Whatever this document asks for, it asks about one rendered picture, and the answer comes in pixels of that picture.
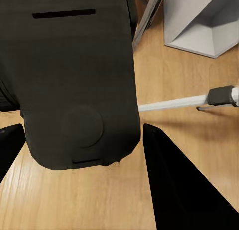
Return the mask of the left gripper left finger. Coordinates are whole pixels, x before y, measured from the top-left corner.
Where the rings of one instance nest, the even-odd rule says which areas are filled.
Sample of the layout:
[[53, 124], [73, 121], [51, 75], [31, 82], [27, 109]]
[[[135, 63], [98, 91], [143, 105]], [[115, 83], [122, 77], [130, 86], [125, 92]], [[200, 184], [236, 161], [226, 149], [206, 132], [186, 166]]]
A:
[[26, 142], [22, 124], [0, 129], [0, 183]]

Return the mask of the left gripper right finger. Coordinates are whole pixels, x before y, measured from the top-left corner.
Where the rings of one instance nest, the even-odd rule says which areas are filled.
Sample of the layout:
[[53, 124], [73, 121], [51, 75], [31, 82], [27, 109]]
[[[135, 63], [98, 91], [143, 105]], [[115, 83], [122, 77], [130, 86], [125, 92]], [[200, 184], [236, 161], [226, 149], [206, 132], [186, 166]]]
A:
[[239, 230], [239, 213], [160, 128], [143, 125], [157, 230]]

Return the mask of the digital camera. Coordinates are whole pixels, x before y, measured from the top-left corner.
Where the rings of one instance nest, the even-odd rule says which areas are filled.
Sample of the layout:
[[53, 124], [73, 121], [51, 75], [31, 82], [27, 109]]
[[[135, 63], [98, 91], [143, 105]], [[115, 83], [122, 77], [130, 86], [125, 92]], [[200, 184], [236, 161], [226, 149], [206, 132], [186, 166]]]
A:
[[135, 0], [0, 0], [0, 111], [50, 170], [109, 166], [140, 141]]

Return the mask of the camera tripod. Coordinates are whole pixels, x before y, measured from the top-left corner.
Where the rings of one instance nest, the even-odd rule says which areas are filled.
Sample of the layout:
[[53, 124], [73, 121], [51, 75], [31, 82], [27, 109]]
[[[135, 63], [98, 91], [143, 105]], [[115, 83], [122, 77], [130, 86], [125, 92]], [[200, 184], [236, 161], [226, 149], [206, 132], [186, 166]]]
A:
[[140, 112], [174, 109], [181, 107], [191, 107], [208, 104], [207, 107], [196, 107], [197, 110], [213, 109], [220, 107], [234, 106], [239, 107], [239, 87], [232, 85], [218, 87], [209, 90], [209, 93], [201, 96], [171, 100], [166, 102], [157, 102], [152, 104], [139, 105]]

